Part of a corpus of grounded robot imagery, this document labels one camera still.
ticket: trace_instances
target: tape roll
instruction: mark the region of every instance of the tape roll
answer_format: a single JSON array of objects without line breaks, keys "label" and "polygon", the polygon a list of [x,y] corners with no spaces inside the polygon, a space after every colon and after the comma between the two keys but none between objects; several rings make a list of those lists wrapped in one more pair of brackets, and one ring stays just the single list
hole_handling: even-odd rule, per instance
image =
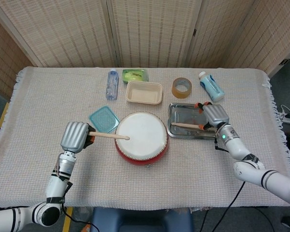
[{"label": "tape roll", "polygon": [[[177,86],[185,86],[187,88],[187,91],[179,91],[177,89]],[[173,82],[173,87],[172,87],[172,93],[176,98],[186,98],[190,95],[192,90],[192,84],[187,78],[177,78]]]}]

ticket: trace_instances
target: blue container lid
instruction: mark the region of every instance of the blue container lid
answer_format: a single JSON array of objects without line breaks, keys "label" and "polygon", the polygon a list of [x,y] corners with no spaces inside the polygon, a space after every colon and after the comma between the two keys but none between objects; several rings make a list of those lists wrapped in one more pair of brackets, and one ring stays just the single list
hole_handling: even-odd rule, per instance
[{"label": "blue container lid", "polygon": [[108,106],[98,109],[89,118],[96,130],[103,133],[112,132],[120,122],[117,115]]}]

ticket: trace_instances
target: red drum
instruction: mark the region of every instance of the red drum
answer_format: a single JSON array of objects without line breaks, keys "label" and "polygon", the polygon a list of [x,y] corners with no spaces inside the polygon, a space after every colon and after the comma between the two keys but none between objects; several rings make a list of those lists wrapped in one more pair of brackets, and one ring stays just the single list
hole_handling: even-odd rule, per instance
[{"label": "red drum", "polygon": [[115,144],[119,154],[132,164],[154,163],[167,149],[165,125],[150,113],[137,112],[127,116],[120,122],[116,134],[130,137],[130,140],[115,139]]}]

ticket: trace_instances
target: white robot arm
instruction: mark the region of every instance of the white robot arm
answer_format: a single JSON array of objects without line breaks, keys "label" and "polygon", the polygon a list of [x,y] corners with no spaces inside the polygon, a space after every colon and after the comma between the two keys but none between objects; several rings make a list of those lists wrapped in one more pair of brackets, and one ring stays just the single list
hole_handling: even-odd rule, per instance
[{"label": "white robot arm", "polygon": [[29,223],[43,226],[54,225],[60,216],[65,194],[72,186],[69,182],[74,165],[75,154],[93,143],[89,131],[96,131],[87,123],[70,122],[64,132],[61,146],[64,153],[58,156],[47,189],[46,202],[31,207],[19,207],[0,211],[0,232],[17,232]]},{"label": "white robot arm", "polygon": [[234,163],[235,176],[242,181],[258,185],[290,204],[290,178],[275,170],[265,169],[263,163],[250,153],[242,143],[229,117],[221,105],[204,105],[204,114],[208,123],[217,128],[217,136],[226,146],[230,155],[237,160]]}]

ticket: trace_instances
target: stainless steel tray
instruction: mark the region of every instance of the stainless steel tray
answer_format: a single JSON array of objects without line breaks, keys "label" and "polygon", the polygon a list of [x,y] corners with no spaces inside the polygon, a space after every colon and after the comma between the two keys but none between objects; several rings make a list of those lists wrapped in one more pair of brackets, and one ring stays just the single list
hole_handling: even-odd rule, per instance
[{"label": "stainless steel tray", "polygon": [[171,123],[203,124],[207,123],[204,114],[199,113],[199,108],[194,108],[194,104],[171,103],[168,107],[167,133],[173,138],[183,139],[214,139],[215,133],[172,126]]}]

